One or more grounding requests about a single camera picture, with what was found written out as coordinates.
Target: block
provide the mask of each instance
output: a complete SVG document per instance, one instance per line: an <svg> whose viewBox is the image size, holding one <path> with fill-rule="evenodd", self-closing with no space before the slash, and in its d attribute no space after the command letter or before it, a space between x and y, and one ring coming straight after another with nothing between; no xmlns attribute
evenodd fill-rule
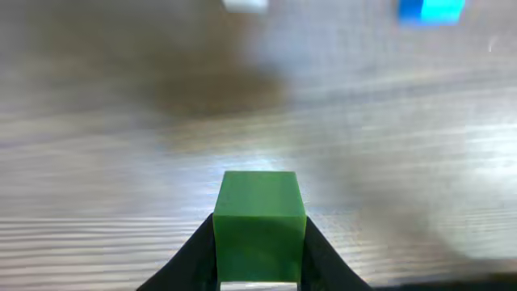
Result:
<svg viewBox="0 0 517 291"><path fill-rule="evenodd" d="M418 24L454 24L465 0L400 0L399 19Z"/></svg>
<svg viewBox="0 0 517 291"><path fill-rule="evenodd" d="M225 172L213 213L219 281L299 282L306 221L294 172Z"/></svg>

